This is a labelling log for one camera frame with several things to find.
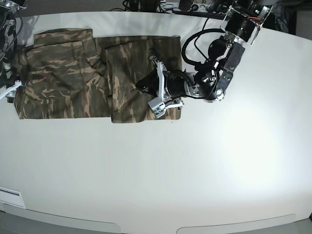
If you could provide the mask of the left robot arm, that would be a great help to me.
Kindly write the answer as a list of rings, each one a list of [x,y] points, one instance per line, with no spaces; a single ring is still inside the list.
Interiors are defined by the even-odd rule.
[[[151,56],[156,68],[138,81],[136,88],[154,97],[148,103],[152,111],[160,116],[170,108],[180,108],[183,106],[182,98],[207,102],[222,100],[245,51],[244,44],[254,43],[275,3],[274,0],[234,0],[232,3],[226,0],[227,11],[220,27],[202,29],[183,44],[182,58],[194,66],[195,73],[168,69],[158,57]],[[187,58],[189,43],[196,42],[207,33],[222,35],[210,44],[205,61]]]

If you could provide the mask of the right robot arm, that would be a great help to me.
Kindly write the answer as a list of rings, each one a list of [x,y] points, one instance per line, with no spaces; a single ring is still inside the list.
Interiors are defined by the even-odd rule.
[[[14,102],[16,91],[23,85],[12,67],[18,36],[23,28],[20,11],[27,8],[26,0],[2,0],[0,2],[0,98]]]

